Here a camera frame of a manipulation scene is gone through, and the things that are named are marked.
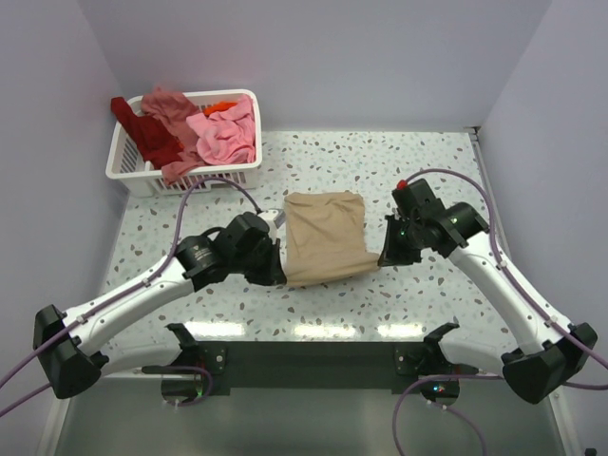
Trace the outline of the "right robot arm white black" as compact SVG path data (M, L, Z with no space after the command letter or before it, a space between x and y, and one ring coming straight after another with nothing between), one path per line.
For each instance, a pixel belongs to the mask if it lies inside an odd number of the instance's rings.
M587 323L573 324L555 309L501 251L492 223L470 204L447 207L426 180L400 181L378 260L409 266L429 249L448 259L479 289L516 341L513 351L473 341L445 324L428 336L426 367L443 373L456 364L499 374L525 402L538 404L580 372L597 341Z

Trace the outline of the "beige t shirt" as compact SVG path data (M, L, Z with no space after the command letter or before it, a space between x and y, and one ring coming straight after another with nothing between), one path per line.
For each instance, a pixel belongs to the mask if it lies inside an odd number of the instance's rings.
M307 287L378 270L379 255L367 250L360 195L292 193L284 212L288 285Z

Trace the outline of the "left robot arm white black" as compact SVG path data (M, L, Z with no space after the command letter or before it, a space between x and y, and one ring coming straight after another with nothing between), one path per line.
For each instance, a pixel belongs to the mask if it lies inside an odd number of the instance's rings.
M107 344L160 307L230 275L259 286L284 284L277 236L284 221L280 209L243 213L224 228L185 237L147 272L111 292L66 311L53 305L39 311L33 348L55 397L74 397L118 371L163 365L190 371L197 361L197 343L181 330L168 345L152 342L112 354Z

